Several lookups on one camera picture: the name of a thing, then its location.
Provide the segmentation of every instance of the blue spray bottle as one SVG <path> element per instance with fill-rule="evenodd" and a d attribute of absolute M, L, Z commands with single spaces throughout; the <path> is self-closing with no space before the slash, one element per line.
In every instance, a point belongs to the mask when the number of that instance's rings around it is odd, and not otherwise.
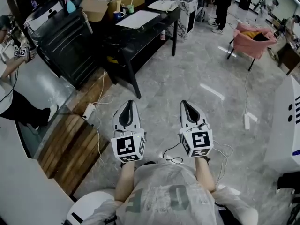
<path fill-rule="evenodd" d="M 74 3 L 72 3 L 72 1 L 65 0 L 65 3 L 67 5 L 67 12 L 68 13 L 72 13 L 76 10 L 76 7 L 75 7 Z"/>

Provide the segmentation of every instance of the pen holder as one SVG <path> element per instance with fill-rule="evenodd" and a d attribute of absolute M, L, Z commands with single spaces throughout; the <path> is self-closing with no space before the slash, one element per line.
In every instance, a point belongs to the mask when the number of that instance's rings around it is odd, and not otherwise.
<path fill-rule="evenodd" d="M 128 8 L 129 13 L 134 13 L 135 12 L 133 5 L 128 5 L 127 8 Z"/>

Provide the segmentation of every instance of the cardboard box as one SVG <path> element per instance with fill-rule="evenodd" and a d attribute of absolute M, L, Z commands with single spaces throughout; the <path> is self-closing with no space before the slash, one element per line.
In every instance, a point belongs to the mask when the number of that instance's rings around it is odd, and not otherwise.
<path fill-rule="evenodd" d="M 110 20 L 113 19 L 113 12 L 116 10 L 117 1 L 120 0 L 113 0 L 110 2 L 101 0 L 83 0 L 80 6 L 88 16 L 88 20 L 97 23 L 103 19 L 104 15 L 106 15 Z M 125 5 L 131 3 L 131 0 L 121 1 Z M 133 0 L 134 7 L 137 7 L 143 3 L 145 3 L 145 0 Z"/>

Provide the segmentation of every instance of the desk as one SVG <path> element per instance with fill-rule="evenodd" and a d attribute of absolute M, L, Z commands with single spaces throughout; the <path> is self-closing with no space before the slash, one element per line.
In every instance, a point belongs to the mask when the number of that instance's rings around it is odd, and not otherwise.
<path fill-rule="evenodd" d="M 286 75 L 289 75 L 300 62 L 299 53 L 297 52 L 297 50 L 292 48 L 290 43 L 286 43 L 285 46 L 281 48 L 277 54 L 279 57 L 278 67 L 281 66 L 281 64 L 284 64 L 289 69 Z"/>
<path fill-rule="evenodd" d="M 110 79 L 114 84 L 117 83 L 115 77 L 132 84 L 138 99 L 141 98 L 141 93 L 135 74 L 171 38 L 166 35 L 166 40 L 162 41 L 160 40 L 160 33 L 173 23 L 172 56 L 175 56 L 177 25 L 180 18 L 180 8 L 168 13 L 147 8 L 144 10 L 160 13 L 160 15 L 139 29 L 106 24 L 104 27 L 94 30 L 96 52 L 100 53 L 101 64 L 107 70 Z"/>

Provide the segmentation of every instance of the pink chair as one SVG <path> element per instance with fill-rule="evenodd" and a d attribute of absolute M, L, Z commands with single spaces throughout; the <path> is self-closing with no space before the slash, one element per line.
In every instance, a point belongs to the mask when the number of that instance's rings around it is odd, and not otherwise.
<path fill-rule="evenodd" d="M 267 39 L 268 41 L 263 41 L 263 42 L 258 42 L 252 40 L 250 37 L 246 36 L 245 34 L 242 34 L 242 32 L 245 31 L 253 31 L 253 32 L 261 32 Z M 254 58 L 251 66 L 249 67 L 248 71 L 251 71 L 252 65 L 255 61 L 255 59 L 260 59 L 263 55 L 263 52 L 265 49 L 277 43 L 276 38 L 274 37 L 273 33 L 271 32 L 270 29 L 267 28 L 255 28 L 255 27 L 250 27 L 247 25 L 244 25 L 242 23 L 239 23 L 236 29 L 234 30 L 233 34 L 233 40 L 229 43 L 233 43 L 233 49 L 228 55 L 227 59 L 230 58 L 232 52 L 236 49 L 237 51 L 243 52 L 250 57 Z"/>

